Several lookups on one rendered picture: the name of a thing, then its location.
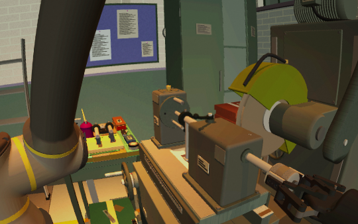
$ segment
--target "cabinet door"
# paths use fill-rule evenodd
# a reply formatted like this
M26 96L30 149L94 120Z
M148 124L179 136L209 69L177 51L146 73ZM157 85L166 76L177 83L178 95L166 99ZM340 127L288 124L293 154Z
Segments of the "cabinet door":
M215 113L214 105L223 103L224 93L221 0L181 0L180 16L183 87L190 111ZM197 24L211 26L211 34L197 34Z

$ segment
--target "blue bulletin board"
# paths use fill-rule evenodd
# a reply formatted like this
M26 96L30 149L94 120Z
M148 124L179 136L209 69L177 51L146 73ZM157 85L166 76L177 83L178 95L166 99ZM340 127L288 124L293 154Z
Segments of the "blue bulletin board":
M107 4L87 68L158 62L156 4Z

